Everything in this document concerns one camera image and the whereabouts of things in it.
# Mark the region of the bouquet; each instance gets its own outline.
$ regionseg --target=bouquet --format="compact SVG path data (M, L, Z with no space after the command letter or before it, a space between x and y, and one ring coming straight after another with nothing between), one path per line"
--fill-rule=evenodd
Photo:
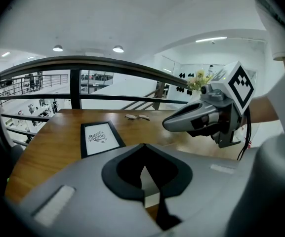
M200 69L196 72L196 77L190 78L187 80L187 87L190 90L200 91L202 86L206 85L213 77L213 74L208 73L205 76L203 69Z

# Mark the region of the white cube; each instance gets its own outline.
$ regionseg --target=white cube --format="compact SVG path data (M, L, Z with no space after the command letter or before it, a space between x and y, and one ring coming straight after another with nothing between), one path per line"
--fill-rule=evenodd
M255 92L250 77L239 61L224 66L210 84L212 89L220 89L227 97L233 99L241 115Z

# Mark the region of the metal railing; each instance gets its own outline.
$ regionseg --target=metal railing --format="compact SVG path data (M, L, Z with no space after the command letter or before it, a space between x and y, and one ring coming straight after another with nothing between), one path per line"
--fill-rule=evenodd
M1 97L11 95L24 95L36 92L47 87L68 83L68 75L37 75L5 79L0 82L0 105L9 101L1 101Z
M38 86L36 88L42 89L41 86L41 77L50 76L50 86L52 86L52 77L59 76L59 83L61 84L61 79L63 75L40 75L40 76L29 76L22 78L14 78L13 80L20 79L21 81L17 84L21 86L20 91L22 94L12 94L12 95L1 95L0 100L12 100L12 99L71 99L72 109L81 109L81 100L82 99L99 99L99 100L121 100L121 101L132 101L131 104L125 106L122 109L126 109L138 102L142 102L138 107L143 106L144 104L150 103L150 105L143 108L152 106L153 104L160 103L173 103L173 104L187 104L185 101L179 100L169 100L163 99L163 89L164 83L169 83L178 87L186 88L186 81L162 71L152 69L143 65L115 60L110 58L102 58L102 57L91 57L91 56L62 56L62 57L51 57L39 59L31 62L27 62L24 64L20 64L14 66L10 69L4 70L1 72L0 76L3 81L1 83L7 83L11 77L20 76L22 74L29 74L41 71L52 71L52 70L70 70L70 94L25 94L23 91L23 79L29 77L39 77ZM152 80L157 80L160 82L160 87L151 92L150 94L144 97L136 97L136 96L112 96L112 95L101 95L101 94L81 94L81 71L82 70L96 70L96 71L106 71L113 73L126 74L136 77L142 77ZM2 117L8 117L13 119L25 119L31 121L41 121L47 122L50 118L48 117L38 117L38 116L24 116L24 115L10 115L10 114L1 114ZM21 131L18 129L9 128L9 131L24 134L27 136L34 136L34 133ZM15 143L26 146L26 143L18 142L14 140Z

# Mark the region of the black picture frame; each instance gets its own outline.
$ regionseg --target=black picture frame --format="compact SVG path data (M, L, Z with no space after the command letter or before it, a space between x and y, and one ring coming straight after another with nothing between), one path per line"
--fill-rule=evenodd
M98 153L95 153L95 154L92 154L92 155L87 155L85 128L87 126L93 126L93 125L99 125L99 124L108 124L109 125L109 128L112 131L112 133L113 133L115 139L117 140L119 146L115 147L115 148L112 148L112 149L109 149L109 150L98 152ZM125 146L126 146L126 144L123 142L122 138L117 133L117 130L114 127L114 125L113 125L113 123L111 121L92 122L92 123L81 124L81 158L82 159L86 158L86 157L94 156L94 155L97 155L97 154L102 154L102 153L105 153L105 152L108 152L110 150L114 150L114 149L117 149L117 148L122 148L122 147L125 147Z

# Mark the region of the ceiling light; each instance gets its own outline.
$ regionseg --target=ceiling light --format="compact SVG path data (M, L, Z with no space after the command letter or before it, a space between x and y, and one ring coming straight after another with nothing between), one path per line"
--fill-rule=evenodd
M171 71L171 70L168 70L168 69L163 69L163 70L165 70L165 71L169 71L170 73L172 73L172 71Z
M2 54L1 57L5 57L5 56L7 56L7 55L9 55L9 54L10 54L10 52L7 52L7 53L5 53L5 54Z
M116 53L123 53L123 48L121 45L115 45L115 47L113 48L113 51Z
M63 51L63 48L61 45L55 45L52 50L56 51L56 52L61 52L61 51Z
M227 37L215 37L215 38L209 38L209 39L199 39L196 42L204 42L204 41L211 41L211 40L224 40Z

